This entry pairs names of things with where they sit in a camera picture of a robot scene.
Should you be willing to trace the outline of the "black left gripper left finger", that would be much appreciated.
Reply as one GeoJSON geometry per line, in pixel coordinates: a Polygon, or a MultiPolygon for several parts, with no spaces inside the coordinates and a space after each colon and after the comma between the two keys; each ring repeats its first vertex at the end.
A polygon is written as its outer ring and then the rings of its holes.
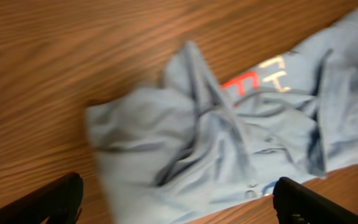
{"type": "Polygon", "coordinates": [[[75,224],[82,199],[83,179],[71,172],[0,208],[0,224],[75,224]]]}

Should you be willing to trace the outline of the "light blue t-shirt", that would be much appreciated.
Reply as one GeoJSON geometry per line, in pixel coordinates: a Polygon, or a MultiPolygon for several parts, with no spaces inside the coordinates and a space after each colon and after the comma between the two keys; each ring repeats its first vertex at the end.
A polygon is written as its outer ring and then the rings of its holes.
{"type": "Polygon", "coordinates": [[[85,125],[115,223],[186,223],[358,164],[358,7],[225,84],[189,41],[85,125]]]}

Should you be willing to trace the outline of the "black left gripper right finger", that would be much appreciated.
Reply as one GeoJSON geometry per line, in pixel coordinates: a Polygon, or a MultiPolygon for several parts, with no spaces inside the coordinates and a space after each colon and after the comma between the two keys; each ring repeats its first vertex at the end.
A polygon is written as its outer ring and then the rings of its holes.
{"type": "Polygon", "coordinates": [[[280,224],[353,224],[358,215],[289,179],[279,178],[273,190],[273,207],[280,224]]]}

